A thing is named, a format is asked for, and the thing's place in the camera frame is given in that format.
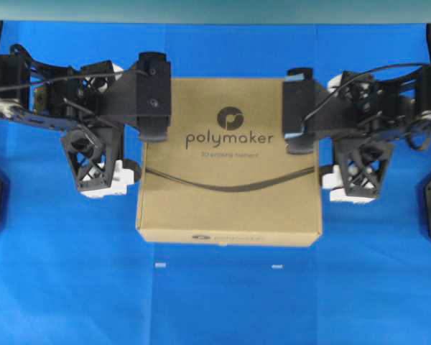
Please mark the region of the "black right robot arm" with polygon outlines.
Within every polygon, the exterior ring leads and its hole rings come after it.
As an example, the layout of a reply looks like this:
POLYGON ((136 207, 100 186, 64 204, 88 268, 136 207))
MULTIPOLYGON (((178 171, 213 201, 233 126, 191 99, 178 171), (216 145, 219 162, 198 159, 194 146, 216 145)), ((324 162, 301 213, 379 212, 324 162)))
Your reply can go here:
POLYGON ((360 144, 431 133, 431 64, 410 63, 398 78, 375 78, 378 68, 343 72, 323 86, 312 68, 288 70, 282 84, 282 133, 287 152, 306 155, 317 141, 355 139, 360 144))

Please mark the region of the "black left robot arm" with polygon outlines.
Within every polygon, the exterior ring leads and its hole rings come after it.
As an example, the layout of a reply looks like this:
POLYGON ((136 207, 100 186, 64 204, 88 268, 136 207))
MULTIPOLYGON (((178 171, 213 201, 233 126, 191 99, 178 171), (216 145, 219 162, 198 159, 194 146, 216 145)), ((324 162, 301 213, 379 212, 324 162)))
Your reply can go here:
POLYGON ((0 118, 74 132, 81 147, 103 149, 125 126, 143 142, 165 141, 171 98, 171 65, 161 52, 141 52, 125 70, 110 60, 50 65, 19 44, 0 55, 0 118))

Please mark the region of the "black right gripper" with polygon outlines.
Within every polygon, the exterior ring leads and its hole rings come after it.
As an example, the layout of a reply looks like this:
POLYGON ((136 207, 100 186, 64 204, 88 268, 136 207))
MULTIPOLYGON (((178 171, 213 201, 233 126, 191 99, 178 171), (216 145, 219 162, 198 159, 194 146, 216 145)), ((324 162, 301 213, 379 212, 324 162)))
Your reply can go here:
POLYGON ((282 84, 282 133, 330 134, 340 130, 340 101, 317 81, 282 84))

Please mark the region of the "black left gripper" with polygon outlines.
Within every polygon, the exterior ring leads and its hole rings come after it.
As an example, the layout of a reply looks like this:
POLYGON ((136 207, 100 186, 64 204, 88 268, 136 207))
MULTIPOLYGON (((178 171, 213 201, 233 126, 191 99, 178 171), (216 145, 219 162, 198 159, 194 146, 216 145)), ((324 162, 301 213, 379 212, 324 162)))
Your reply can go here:
POLYGON ((162 52, 141 52, 109 87, 109 118, 138 129, 142 142, 165 142, 172 114, 171 65, 162 52))

